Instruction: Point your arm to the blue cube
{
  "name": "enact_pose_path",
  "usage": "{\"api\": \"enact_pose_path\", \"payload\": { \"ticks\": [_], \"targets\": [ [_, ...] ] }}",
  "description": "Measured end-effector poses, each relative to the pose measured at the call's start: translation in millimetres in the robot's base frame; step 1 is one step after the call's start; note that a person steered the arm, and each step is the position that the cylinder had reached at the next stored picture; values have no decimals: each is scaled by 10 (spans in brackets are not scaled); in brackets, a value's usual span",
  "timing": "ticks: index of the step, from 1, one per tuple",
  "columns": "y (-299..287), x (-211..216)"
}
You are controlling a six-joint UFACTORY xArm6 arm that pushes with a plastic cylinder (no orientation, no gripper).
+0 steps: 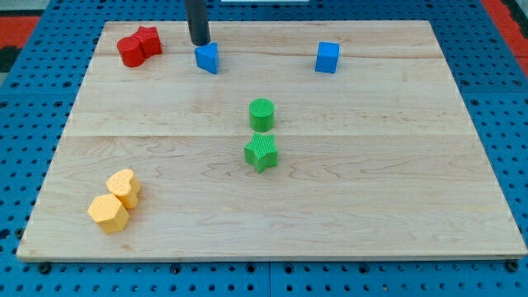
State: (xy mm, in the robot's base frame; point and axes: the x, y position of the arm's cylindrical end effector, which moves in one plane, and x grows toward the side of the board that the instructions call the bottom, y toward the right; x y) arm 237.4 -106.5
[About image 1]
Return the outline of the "black cylindrical robot arm tip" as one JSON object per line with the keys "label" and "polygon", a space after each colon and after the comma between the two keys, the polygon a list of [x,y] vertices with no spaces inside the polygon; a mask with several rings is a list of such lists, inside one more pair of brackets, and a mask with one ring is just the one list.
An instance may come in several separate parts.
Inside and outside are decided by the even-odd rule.
{"label": "black cylindrical robot arm tip", "polygon": [[187,25],[193,45],[210,43],[210,28],[205,0],[184,0]]}

